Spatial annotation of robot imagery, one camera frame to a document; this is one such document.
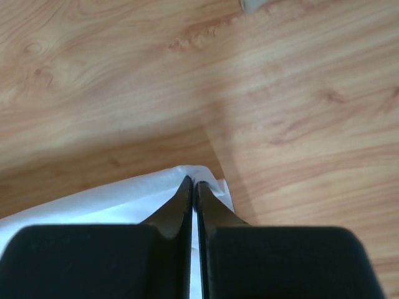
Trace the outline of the green and white raglan t-shirt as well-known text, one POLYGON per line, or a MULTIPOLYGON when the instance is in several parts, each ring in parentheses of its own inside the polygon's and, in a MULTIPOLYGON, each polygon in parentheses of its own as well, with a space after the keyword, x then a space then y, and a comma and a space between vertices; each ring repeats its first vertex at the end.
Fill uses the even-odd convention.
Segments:
MULTIPOLYGON (((232 207, 225 180, 215 179, 204 166, 177 166, 95 187, 1 219, 1 258, 11 239, 21 229, 32 225, 139 224, 174 196, 185 177, 191 178, 193 192, 197 183, 205 182, 223 204, 232 207)), ((193 211, 190 298, 201 296, 200 250, 195 220, 193 211)))

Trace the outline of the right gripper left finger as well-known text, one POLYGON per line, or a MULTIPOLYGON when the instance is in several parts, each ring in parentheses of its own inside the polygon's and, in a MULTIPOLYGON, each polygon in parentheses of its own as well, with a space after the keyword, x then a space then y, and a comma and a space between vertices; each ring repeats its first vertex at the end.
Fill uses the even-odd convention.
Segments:
POLYGON ((139 224, 32 225, 1 258, 2 298, 188 298, 193 182, 139 224))

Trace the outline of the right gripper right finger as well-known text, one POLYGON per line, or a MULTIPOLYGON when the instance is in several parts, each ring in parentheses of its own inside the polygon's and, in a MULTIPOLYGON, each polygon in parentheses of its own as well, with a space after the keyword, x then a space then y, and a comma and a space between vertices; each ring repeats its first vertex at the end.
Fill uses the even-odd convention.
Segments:
POLYGON ((252 226, 201 182, 195 190, 204 298, 383 298, 343 227, 252 226))

